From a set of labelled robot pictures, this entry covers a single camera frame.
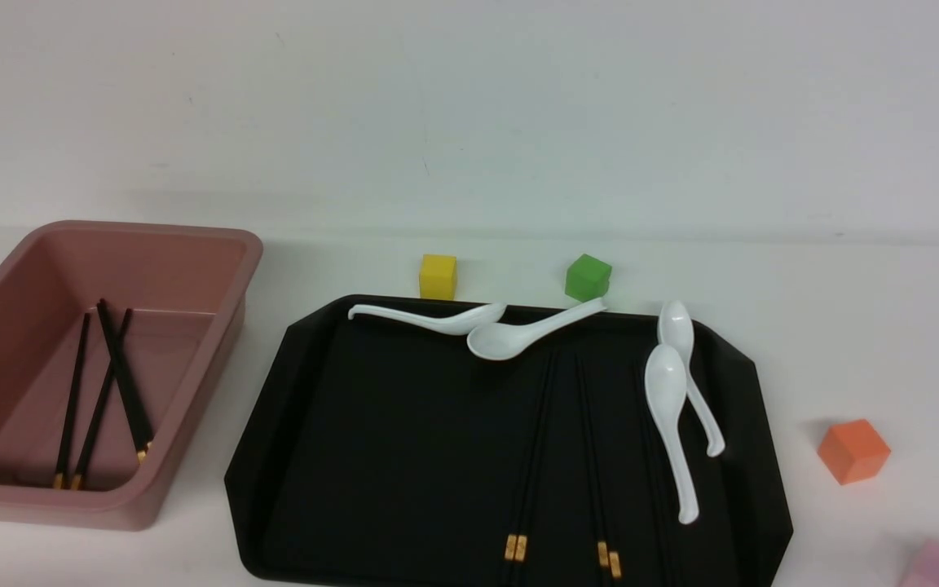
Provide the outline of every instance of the black serving tray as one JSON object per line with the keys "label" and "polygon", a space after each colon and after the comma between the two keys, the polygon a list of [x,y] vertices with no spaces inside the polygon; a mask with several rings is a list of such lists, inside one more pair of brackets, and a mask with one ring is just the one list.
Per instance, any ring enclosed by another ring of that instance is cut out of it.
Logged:
{"label": "black serving tray", "polygon": [[[498,586],[537,394],[547,384],[550,416],[518,587],[599,586],[577,401],[584,384],[622,558],[615,584],[771,585],[792,523],[756,367],[708,327],[696,324],[690,367],[727,449],[705,456],[688,404],[681,437],[701,516],[685,527],[642,396],[656,317],[590,316],[515,360],[488,363],[463,337],[348,320],[354,304],[428,316],[474,305],[351,296],[289,327],[225,479],[238,550],[253,575]],[[512,306],[503,322],[554,312]]]}

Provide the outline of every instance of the table surface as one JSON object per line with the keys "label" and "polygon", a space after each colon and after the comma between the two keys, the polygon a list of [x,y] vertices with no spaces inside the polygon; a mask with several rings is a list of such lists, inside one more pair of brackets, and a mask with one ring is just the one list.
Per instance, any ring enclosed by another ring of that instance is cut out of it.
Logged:
{"label": "table surface", "polygon": [[[27,232],[0,227],[0,261]],[[681,298],[756,361],[795,537],[777,587],[897,587],[939,539],[939,248],[540,241],[486,235],[267,234],[238,345],[149,530],[0,523],[0,585],[266,584],[238,559],[223,473],[277,345],[344,294],[415,297],[422,253],[459,257],[458,298],[566,307],[562,271],[615,267],[612,311]],[[868,417],[893,448],[840,487],[817,457],[828,424]]]}

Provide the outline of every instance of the pink plastic tray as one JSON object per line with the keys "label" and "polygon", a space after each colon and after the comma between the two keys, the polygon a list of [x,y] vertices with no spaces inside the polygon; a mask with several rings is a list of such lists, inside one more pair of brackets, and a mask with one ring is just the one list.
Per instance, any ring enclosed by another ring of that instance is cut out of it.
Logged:
{"label": "pink plastic tray", "polygon": [[[141,530],[152,524],[245,320],[263,245],[249,232],[52,223],[0,265],[0,520]],[[135,310],[124,349],[154,442],[135,460],[112,390],[86,491],[50,489],[82,313],[92,312],[73,471],[108,350],[95,304]]]}

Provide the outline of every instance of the white spoon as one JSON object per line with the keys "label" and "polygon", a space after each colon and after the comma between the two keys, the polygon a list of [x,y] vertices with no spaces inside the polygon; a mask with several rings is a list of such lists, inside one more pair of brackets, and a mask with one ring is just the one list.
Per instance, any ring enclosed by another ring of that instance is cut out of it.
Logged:
{"label": "white spoon", "polygon": [[694,480],[686,464],[683,445],[679,441],[679,415],[686,403],[686,368],[676,349],[658,345],[647,358],[644,387],[651,417],[666,445],[668,464],[676,480],[679,498],[679,523],[689,524],[698,519],[698,495],[694,493]]}
{"label": "white spoon", "polygon": [[470,352],[484,360],[510,360],[537,342],[538,338],[606,309],[603,298],[595,298],[533,324],[482,324],[470,332],[466,345]]}
{"label": "white spoon", "polygon": [[405,324],[412,324],[441,334],[461,335],[469,334],[474,328],[481,324],[490,324],[499,322],[499,319],[506,313],[506,304],[487,304],[477,306],[459,313],[459,315],[448,317],[429,317],[414,315],[411,312],[395,311],[395,309],[384,308],[381,306],[369,306],[368,304],[357,304],[346,313],[347,319],[353,320],[357,315],[369,315],[385,317],[388,320],[396,320]]}
{"label": "white spoon", "polygon": [[705,398],[694,383],[694,377],[690,375],[690,356],[694,354],[694,323],[690,322],[690,315],[686,313],[686,308],[681,302],[668,302],[662,307],[662,315],[659,316],[659,343],[676,349],[679,358],[683,360],[686,367],[686,398],[698,413],[701,427],[705,429],[705,435],[708,437],[708,455],[719,457],[726,448],[726,442],[712,410],[708,409]]}

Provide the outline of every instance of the chopstick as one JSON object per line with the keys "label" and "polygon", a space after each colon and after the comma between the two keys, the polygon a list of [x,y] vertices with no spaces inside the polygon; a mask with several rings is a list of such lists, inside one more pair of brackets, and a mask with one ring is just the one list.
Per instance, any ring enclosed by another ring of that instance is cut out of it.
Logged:
{"label": "chopstick", "polygon": [[75,412],[78,409],[78,392],[82,389],[82,368],[86,365],[86,341],[89,339],[89,312],[82,315],[82,334],[78,338],[78,353],[71,372],[71,391],[68,392],[68,407],[64,412],[64,431],[60,434],[60,450],[56,453],[56,475],[53,489],[64,489],[68,480],[68,461],[71,461],[71,438],[74,436]]}
{"label": "chopstick", "polygon": [[579,415],[582,423],[582,439],[585,443],[585,470],[589,477],[589,509],[593,523],[593,537],[597,542],[600,584],[607,586],[611,579],[622,579],[622,558],[615,545],[610,528],[607,527],[607,510],[604,508],[603,483],[601,483],[600,460],[597,455],[596,435],[593,434],[593,410],[589,405],[589,392],[585,386],[585,368],[582,360],[575,357],[575,373],[578,377]]}
{"label": "chopstick", "polygon": [[137,451],[137,461],[143,463],[154,439],[150,420],[140,401],[137,383],[133,379],[133,370],[126,360],[126,353],[115,335],[115,324],[111,321],[111,312],[108,311],[108,302],[100,300],[96,304],[97,315],[100,316],[100,327],[104,330],[104,341],[108,344],[108,353],[111,354],[111,365],[114,367],[115,378],[118,379],[118,394],[122,397],[122,406],[126,409],[126,419],[130,421],[130,432],[133,434],[133,446]]}
{"label": "chopstick", "polygon": [[[126,340],[126,331],[130,329],[130,320],[133,319],[133,308],[126,309],[126,316],[122,319],[122,327],[118,331],[119,346]],[[82,489],[86,472],[89,470],[89,460],[93,457],[93,448],[96,446],[97,435],[100,434],[100,422],[104,419],[104,409],[108,406],[108,395],[115,382],[114,361],[108,363],[108,371],[104,373],[104,384],[100,386],[100,395],[96,398],[96,408],[93,408],[92,420],[89,420],[89,430],[86,431],[86,442],[82,443],[82,453],[78,456],[75,465],[75,475],[71,477],[71,489]]]}
{"label": "chopstick", "polygon": [[538,495],[538,477],[545,449],[545,432],[549,429],[550,391],[555,359],[552,354],[545,361],[545,372],[541,380],[541,390],[536,401],[536,420],[528,447],[527,465],[518,484],[519,497],[514,502],[514,527],[506,537],[506,550],[503,565],[503,585],[518,585],[521,569],[527,560],[528,534],[534,520],[536,498]]}

